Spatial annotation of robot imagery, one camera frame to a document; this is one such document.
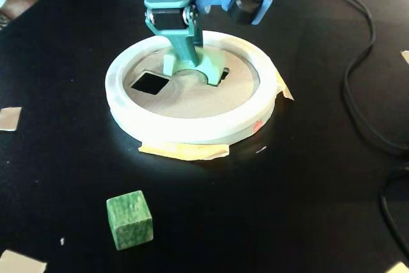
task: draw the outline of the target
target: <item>black cable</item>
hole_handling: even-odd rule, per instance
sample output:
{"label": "black cable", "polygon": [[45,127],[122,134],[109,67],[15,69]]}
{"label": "black cable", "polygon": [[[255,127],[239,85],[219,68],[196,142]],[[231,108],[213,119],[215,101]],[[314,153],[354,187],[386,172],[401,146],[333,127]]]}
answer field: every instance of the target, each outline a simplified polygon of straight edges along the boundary
{"label": "black cable", "polygon": [[398,230],[395,220],[390,214],[389,207],[388,207],[388,201],[386,198],[386,192],[389,187],[389,185],[402,177],[408,176],[409,175],[409,166],[403,166],[400,167],[399,169],[391,172],[388,177],[386,178],[386,181],[383,183],[382,188],[380,189],[379,193],[379,206],[380,210],[382,213],[383,218],[385,219],[385,222],[388,226],[388,229],[391,233],[391,235],[395,238],[396,243],[398,246],[401,248],[402,253],[405,255],[406,259],[409,261],[409,246],[406,240],[403,238],[401,232]]}
{"label": "black cable", "polygon": [[359,65],[368,57],[372,50],[374,43],[376,42],[376,26],[374,24],[371,12],[369,9],[359,0],[344,0],[361,14],[363,14],[367,20],[371,39],[368,45],[354,58],[345,70],[343,77],[343,98],[345,106],[348,110],[350,117],[352,118],[360,135],[375,145],[379,149],[388,152],[392,155],[402,156],[404,158],[409,157],[409,143],[399,143],[387,139],[383,134],[379,133],[362,114],[359,109],[353,93],[350,88],[349,78],[352,72],[359,67]]}

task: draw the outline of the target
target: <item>green wooden cube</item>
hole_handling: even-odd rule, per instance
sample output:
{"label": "green wooden cube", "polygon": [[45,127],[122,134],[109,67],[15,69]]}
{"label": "green wooden cube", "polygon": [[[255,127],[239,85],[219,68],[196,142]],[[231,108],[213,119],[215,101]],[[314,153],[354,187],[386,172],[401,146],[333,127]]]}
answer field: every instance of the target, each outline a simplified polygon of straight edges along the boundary
{"label": "green wooden cube", "polygon": [[152,216],[142,191],[107,200],[108,220],[117,250],[153,239]]}

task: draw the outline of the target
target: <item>white circular platform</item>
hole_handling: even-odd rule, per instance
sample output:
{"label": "white circular platform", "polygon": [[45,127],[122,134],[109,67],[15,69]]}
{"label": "white circular platform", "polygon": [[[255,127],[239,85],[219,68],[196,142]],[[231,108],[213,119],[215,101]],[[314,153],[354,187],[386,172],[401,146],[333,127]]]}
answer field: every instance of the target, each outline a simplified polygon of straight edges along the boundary
{"label": "white circular platform", "polygon": [[[162,74],[168,39],[153,36],[123,51],[110,65],[105,89],[111,113],[129,135],[144,141],[233,144],[257,132],[270,118],[277,94],[274,64],[253,44],[203,31],[204,49],[224,53],[226,78],[217,86],[186,70]],[[168,79],[158,93],[136,90],[144,74]]]}

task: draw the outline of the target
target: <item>square hole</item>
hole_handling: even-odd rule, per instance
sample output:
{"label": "square hole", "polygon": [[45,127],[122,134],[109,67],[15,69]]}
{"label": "square hole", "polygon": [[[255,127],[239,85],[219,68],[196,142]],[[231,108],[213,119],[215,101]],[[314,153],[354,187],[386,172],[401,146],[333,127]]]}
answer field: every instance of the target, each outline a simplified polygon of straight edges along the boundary
{"label": "square hole", "polygon": [[169,79],[145,72],[138,80],[136,80],[131,88],[137,91],[156,95],[168,82]]}

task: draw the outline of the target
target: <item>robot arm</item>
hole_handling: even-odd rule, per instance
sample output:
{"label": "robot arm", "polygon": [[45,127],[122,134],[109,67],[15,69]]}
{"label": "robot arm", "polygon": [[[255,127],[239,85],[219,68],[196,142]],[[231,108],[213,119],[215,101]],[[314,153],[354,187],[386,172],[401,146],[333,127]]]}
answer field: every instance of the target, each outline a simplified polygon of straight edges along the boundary
{"label": "robot arm", "polygon": [[183,69],[204,73],[208,84],[218,85],[223,67],[218,66],[200,49],[203,46],[199,14],[207,14],[220,5],[233,20],[258,24],[273,0],[144,0],[146,25],[156,35],[165,36],[174,53],[164,59],[164,74],[173,75]]}

